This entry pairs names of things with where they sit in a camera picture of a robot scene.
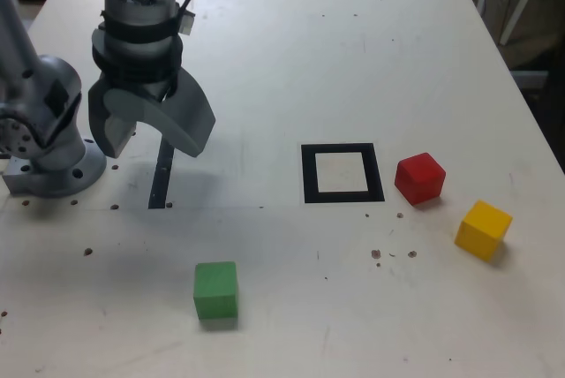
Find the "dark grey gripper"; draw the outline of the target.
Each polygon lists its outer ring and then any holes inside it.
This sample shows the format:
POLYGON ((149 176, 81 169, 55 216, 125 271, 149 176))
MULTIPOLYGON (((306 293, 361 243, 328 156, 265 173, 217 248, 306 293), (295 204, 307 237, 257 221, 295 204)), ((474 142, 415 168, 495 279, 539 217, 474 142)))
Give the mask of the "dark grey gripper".
POLYGON ((190 157, 202 153, 215 125, 208 99, 185 70, 151 81, 102 75, 88 91, 88 120, 96 144, 111 158, 121 155, 137 123, 152 126, 190 157))

